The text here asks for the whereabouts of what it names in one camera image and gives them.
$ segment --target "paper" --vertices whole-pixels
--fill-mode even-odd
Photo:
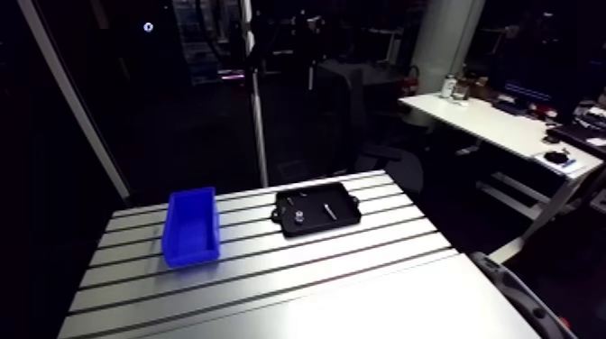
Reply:
[[[598,106],[594,106],[589,109],[589,113],[593,113],[595,115],[606,116],[606,110],[599,108]]]
[[[576,172],[577,170],[580,170],[585,167],[584,163],[582,163],[576,159],[571,159],[570,161],[565,162],[564,164],[555,164],[555,163],[545,159],[544,153],[536,155],[535,160],[542,163],[543,165],[545,165],[546,167],[548,167],[552,170],[555,170],[557,172],[564,173],[564,174],[570,174],[570,173]]]
[[[602,139],[602,138],[590,138],[586,140],[588,143],[592,144],[593,146],[606,146],[606,139]]]

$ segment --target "screw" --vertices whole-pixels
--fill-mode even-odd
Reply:
[[[305,218],[303,217],[303,212],[297,211],[295,212],[295,224],[303,224]]]

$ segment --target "metal pin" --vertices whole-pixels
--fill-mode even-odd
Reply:
[[[333,210],[330,209],[330,206],[328,204],[324,204],[324,210],[328,213],[328,215],[330,215],[331,218],[333,218],[334,221],[336,221],[335,212],[333,212]]]

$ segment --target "pen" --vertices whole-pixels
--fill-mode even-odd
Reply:
[[[576,159],[570,159],[569,161],[565,162],[565,163],[562,165],[562,168],[563,168],[563,169],[565,169],[566,167],[568,167],[568,166],[570,166],[570,165],[574,164],[575,162],[576,162]]]

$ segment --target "black tray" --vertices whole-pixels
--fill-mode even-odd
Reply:
[[[328,204],[336,220],[324,209]],[[304,220],[295,222],[295,212],[303,212]],[[276,209],[271,220],[280,224],[284,236],[310,234],[331,228],[360,223],[358,199],[349,195],[343,184],[325,184],[276,193]]]

